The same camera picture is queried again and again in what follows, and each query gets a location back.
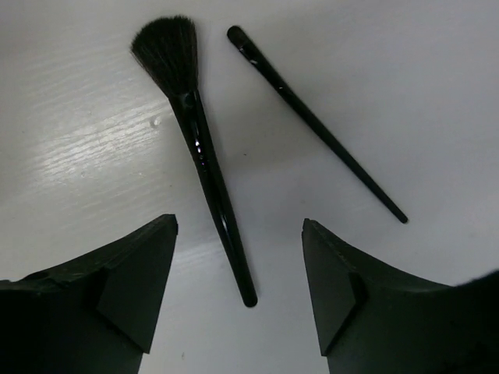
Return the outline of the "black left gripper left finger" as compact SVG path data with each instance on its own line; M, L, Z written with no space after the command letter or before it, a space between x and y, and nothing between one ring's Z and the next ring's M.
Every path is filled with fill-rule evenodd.
M136 373L154 339L178 223L163 214L75 259L1 282L4 373Z

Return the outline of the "large black makeup brush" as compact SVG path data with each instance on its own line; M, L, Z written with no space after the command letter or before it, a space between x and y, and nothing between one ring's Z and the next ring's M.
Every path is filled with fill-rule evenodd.
M257 291L199 91L195 23L186 16L155 19L136 34L130 51L172 107L242 302L252 308Z

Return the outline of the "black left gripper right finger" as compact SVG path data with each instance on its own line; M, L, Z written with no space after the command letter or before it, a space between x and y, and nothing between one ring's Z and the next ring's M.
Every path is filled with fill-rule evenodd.
M498 274L457 286L414 276L313 220L303 257L331 373L495 373Z

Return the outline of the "thin black eyeliner brush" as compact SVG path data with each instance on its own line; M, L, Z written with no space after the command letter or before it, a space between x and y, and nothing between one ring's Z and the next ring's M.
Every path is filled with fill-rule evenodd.
M304 121L316 136L338 157L338 159L376 196L376 198L402 223L409 218L388 194L374 181L359 162L330 132L325 124L309 109L272 66L242 27L228 28L227 37L239 53L277 92L280 98Z

